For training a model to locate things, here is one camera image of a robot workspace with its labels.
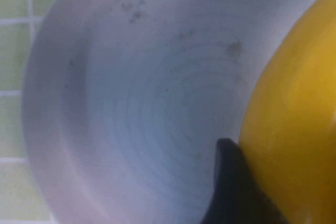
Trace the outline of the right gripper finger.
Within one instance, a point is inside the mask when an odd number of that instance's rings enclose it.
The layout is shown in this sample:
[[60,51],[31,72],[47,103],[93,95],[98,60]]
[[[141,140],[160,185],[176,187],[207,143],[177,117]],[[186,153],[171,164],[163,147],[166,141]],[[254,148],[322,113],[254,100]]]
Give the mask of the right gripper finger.
[[239,146],[229,138],[216,144],[214,193],[202,223],[287,223],[255,182]]

